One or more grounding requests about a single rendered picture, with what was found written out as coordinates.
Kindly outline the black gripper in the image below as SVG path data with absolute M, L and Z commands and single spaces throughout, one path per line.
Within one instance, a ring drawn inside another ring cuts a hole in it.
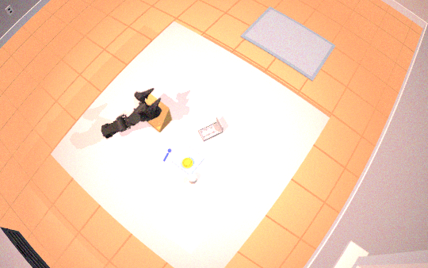
M 150 106 L 145 102 L 145 99 L 148 98 L 148 96 L 153 92 L 154 89 L 155 88 L 151 88 L 151 89 L 143 91 L 143 92 L 136 91 L 134 93 L 134 96 L 136 97 L 136 100 L 140 101 L 139 105 L 136 108 L 135 107 L 133 108 L 134 109 L 133 110 L 134 113 L 138 113 L 139 114 L 140 113 L 140 109 L 143 106 L 147 106 L 148 108 L 151 107 L 154 110 L 154 112 L 155 112 L 154 118 L 156 118 L 158 116 L 157 113 L 158 113 L 158 107 L 159 107 L 159 103 L 161 101 L 161 98 L 158 98 L 156 101 L 154 101 L 152 104 L 150 104 Z

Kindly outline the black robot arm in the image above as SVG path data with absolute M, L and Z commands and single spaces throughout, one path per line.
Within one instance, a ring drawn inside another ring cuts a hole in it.
M 121 114 L 116 118 L 116 120 L 111 124 L 104 124 L 101 126 L 101 133 L 106 138 L 109 139 L 113 137 L 117 132 L 124 132 L 131 128 L 131 126 L 136 125 L 143 121 L 150 121 L 154 119 L 155 112 L 151 107 L 143 106 L 140 109 L 140 113 L 132 112 L 128 117 L 127 114 Z M 143 116 L 140 120 L 140 116 Z M 129 127 L 129 128 L 128 128 Z

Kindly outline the grey dish rack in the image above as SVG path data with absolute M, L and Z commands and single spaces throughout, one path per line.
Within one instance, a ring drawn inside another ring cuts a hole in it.
M 199 129 L 198 132 L 200 133 L 202 140 L 205 142 L 206 140 L 209 140 L 214 136 L 223 133 L 224 127 L 220 123 L 219 118 L 217 117 L 216 122 Z

